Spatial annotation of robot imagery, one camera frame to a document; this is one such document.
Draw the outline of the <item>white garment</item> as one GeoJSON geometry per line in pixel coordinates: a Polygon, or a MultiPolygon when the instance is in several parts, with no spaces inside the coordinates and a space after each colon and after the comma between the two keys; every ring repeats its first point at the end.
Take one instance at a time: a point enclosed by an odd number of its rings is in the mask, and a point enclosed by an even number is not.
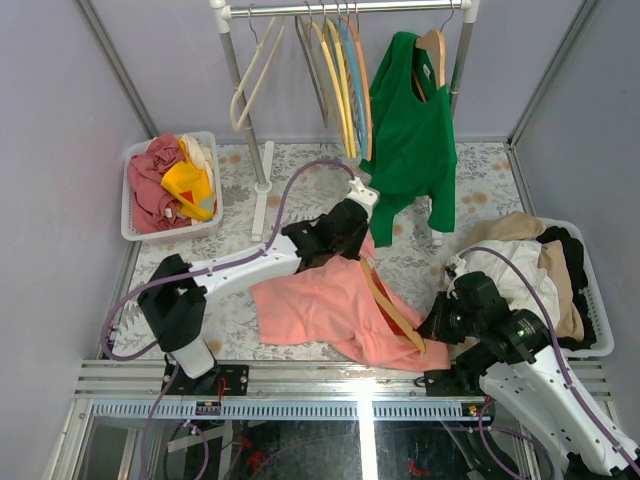
{"type": "MultiPolygon", "coordinates": [[[[544,312],[524,281],[507,262],[488,252],[488,249],[499,253],[516,267],[535,291],[553,326],[556,327],[561,318],[559,295],[547,271],[538,266],[542,245],[533,240],[485,240],[458,252],[457,255],[466,261],[465,272],[461,275],[475,271],[483,272],[495,283],[499,294],[507,301],[511,310],[530,310],[546,323],[544,312]]],[[[449,292],[453,291],[453,281],[456,278],[449,278],[449,292]]]]}

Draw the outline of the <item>salmon pink t shirt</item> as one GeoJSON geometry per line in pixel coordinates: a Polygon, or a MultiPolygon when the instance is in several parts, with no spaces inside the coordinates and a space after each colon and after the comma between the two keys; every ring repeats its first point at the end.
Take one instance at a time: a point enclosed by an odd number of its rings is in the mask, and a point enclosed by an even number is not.
{"type": "Polygon", "coordinates": [[[445,344],[423,338],[426,353],[421,354],[392,332],[367,286],[361,258],[368,261],[375,281],[416,331],[423,316],[373,268],[374,240],[367,235],[358,260],[335,256],[322,267],[252,287],[260,341],[273,345],[328,343],[367,366],[409,372],[449,369],[445,344]]]}

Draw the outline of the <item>wooden hanger with green shirt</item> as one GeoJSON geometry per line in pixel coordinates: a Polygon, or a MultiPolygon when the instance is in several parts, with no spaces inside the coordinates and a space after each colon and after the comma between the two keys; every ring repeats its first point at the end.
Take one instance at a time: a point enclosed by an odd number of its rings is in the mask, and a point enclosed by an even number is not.
{"type": "Polygon", "coordinates": [[[395,305],[386,295],[386,290],[375,281],[374,271],[371,269],[368,261],[365,258],[361,258],[359,260],[359,264],[374,301],[385,318],[389,328],[398,338],[401,338],[405,344],[411,345],[421,354],[425,354],[426,346],[424,339],[397,310],[395,305]]]}

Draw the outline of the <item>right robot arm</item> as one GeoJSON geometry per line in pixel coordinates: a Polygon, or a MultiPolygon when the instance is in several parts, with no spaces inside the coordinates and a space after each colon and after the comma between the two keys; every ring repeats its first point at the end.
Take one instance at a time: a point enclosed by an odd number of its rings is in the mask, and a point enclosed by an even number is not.
{"type": "Polygon", "coordinates": [[[435,297],[418,327],[425,339],[476,344],[447,371],[425,376],[432,396],[485,395],[539,442],[567,479],[636,479],[639,445],[598,406],[551,331],[534,312],[513,309],[482,272],[458,277],[435,297]]]}

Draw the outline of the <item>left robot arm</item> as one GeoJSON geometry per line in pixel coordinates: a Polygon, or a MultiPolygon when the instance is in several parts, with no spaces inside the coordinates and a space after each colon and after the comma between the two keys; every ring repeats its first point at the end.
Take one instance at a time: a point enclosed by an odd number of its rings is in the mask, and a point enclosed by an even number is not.
{"type": "Polygon", "coordinates": [[[206,305],[267,280],[324,266],[340,255],[357,260],[374,206],[346,198],[312,221],[285,226],[273,243],[245,258],[230,255],[200,267],[178,254],[165,258],[137,303],[166,359],[170,395],[222,393],[228,378],[206,345],[202,325],[206,305]]]}

